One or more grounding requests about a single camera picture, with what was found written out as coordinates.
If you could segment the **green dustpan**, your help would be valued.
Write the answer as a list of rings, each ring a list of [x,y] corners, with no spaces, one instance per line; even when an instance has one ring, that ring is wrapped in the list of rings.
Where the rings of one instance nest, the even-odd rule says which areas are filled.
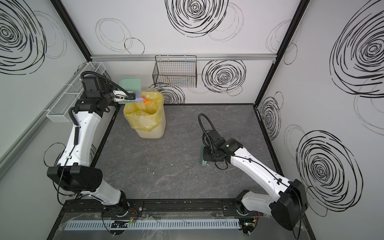
[[[123,78],[118,81],[118,85],[127,92],[141,94],[141,79],[140,78]]]

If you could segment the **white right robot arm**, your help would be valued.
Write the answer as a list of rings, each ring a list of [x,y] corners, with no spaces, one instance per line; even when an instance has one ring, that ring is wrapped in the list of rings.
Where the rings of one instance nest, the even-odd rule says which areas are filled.
[[[211,120],[203,113],[198,114],[202,134],[202,165],[211,162],[229,165],[242,170],[259,184],[266,194],[255,194],[243,190],[235,202],[236,212],[241,216],[252,216],[258,222],[260,215],[269,215],[288,231],[300,230],[304,224],[303,216],[308,209],[308,199],[303,183],[294,181],[274,172],[254,157],[240,142],[231,138],[225,140],[213,124],[206,129],[202,119]]]

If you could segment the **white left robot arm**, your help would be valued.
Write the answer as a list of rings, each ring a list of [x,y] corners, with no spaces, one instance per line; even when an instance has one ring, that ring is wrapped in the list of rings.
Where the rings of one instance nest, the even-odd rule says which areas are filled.
[[[96,72],[84,71],[80,79],[84,92],[68,110],[73,123],[69,141],[58,162],[48,168],[47,176],[59,189],[90,196],[123,217],[130,209],[125,193],[108,184],[102,171],[91,166],[90,152],[103,114],[110,106],[135,100],[137,95]]]

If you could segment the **green hand brush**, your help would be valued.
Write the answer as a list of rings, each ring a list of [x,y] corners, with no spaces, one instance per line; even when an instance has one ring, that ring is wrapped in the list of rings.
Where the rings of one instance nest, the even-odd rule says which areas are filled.
[[[207,161],[205,160],[205,146],[202,146],[201,147],[201,153],[200,153],[200,164],[202,166],[206,166],[207,165]]]

